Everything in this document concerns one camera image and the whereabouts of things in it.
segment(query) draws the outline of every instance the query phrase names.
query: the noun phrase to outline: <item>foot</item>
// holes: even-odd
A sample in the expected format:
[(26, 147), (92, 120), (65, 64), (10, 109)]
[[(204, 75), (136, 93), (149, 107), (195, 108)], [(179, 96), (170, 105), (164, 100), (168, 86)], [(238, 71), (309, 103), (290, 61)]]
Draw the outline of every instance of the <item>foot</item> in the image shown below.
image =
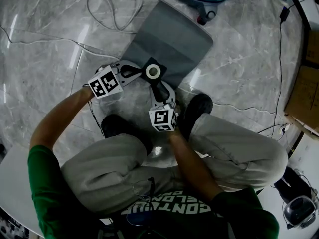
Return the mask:
[(141, 143), (145, 146), (147, 155), (152, 151), (151, 140), (145, 136), (139, 129), (135, 128), (133, 125), (128, 123), (122, 117), (111, 114), (106, 116), (102, 123), (101, 128), (104, 134), (105, 139), (125, 133), (132, 136), (135, 136)]
[(196, 120), (202, 114), (210, 114), (213, 110), (213, 101), (212, 99), (204, 94), (196, 95), (188, 104), (184, 120), (180, 123), (180, 131), (184, 138), (188, 141), (191, 130), (193, 129)]

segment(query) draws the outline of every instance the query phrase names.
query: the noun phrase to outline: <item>tile floor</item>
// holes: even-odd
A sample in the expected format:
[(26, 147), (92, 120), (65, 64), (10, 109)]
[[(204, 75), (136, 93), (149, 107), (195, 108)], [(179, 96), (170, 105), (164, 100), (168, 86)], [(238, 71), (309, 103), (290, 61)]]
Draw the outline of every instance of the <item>tile floor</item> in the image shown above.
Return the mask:
[[(118, 25), (130, 17), (134, 2), (112, 0)], [(144, 6), (127, 30), (137, 31), (158, 0), (144, 0)], [(196, 12), (177, 0), (165, 0), (192, 19)], [(0, 0), (0, 24), (14, 42), (75, 40), (94, 52), (121, 56), (132, 35), (108, 31), (89, 16), (86, 0)], [(90, 8), (106, 25), (112, 25), (111, 13), (103, 0), (91, 0)], [(204, 28), (211, 34), (214, 46), (181, 83), (177, 94), (185, 101), (191, 93), (203, 91), (220, 104), (240, 109), (256, 107), (275, 111), (279, 93), (279, 14), (282, 5), (276, 0), (228, 0), (218, 9), (217, 17)], [(289, 97), (297, 71), (302, 42), (302, 23), (292, 8), (282, 25), (283, 90), (278, 111)], [(43, 42), (32, 45), (10, 44), (0, 31), (0, 138), (8, 149), (18, 142), (28, 146), (33, 130), (59, 101), (78, 90), (101, 64), (114, 60), (82, 51), (74, 44)], [(200, 75), (195, 81), (195, 71)], [(110, 113), (133, 120), (155, 138), (148, 117), (150, 98), (148, 84), (138, 79), (128, 85), (118, 99), (93, 100), (99, 121)], [(215, 106), (213, 115), (260, 131), (273, 124), (274, 115), (255, 110), (240, 112), (232, 107)], [(293, 129), (280, 143), (287, 147), (296, 135)], [(263, 132), (270, 135), (271, 130)], [(278, 128), (274, 138), (280, 137)], [(168, 166), (174, 163), (168, 147), (154, 139), (148, 164)], [(60, 164), (81, 149), (102, 139), (88, 105), (76, 116), (59, 139), (54, 152)]]

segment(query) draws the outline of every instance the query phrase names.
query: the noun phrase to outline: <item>caster wheel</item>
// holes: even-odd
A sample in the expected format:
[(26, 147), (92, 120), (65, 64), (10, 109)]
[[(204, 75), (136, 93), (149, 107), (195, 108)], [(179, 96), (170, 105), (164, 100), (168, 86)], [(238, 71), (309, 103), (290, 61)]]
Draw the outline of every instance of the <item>caster wheel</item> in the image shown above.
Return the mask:
[(203, 20), (203, 18), (201, 16), (198, 16), (197, 23), (202, 25), (202, 26), (205, 26), (207, 22), (205, 20)]

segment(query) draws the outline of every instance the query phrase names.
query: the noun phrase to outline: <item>white box with black pattern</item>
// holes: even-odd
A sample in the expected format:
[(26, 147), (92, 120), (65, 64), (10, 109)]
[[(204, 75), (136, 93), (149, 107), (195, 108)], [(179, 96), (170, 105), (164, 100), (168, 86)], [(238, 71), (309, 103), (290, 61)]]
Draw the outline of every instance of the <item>white box with black pattern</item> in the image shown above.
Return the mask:
[(178, 113), (176, 113), (173, 108), (149, 111), (149, 115), (152, 126), (156, 129), (156, 131), (169, 132), (175, 130)]
[(111, 66), (107, 66), (99, 71), (91, 80), (89, 80), (88, 84), (98, 99), (123, 91)]

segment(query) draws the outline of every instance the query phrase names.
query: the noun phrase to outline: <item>white ring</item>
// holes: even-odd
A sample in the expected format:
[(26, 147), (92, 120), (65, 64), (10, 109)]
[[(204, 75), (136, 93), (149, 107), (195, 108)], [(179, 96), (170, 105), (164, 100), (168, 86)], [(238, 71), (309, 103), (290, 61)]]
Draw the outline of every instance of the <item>white ring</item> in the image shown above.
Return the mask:
[[(151, 68), (155, 68), (157, 70), (156, 74), (155, 75), (150, 75), (150, 69)], [(145, 73), (146, 73), (146, 76), (150, 79), (157, 79), (159, 76), (160, 76), (160, 67), (158, 65), (155, 65), (155, 64), (151, 64), (149, 65), (148, 67), (146, 67), (146, 70), (145, 70)]]

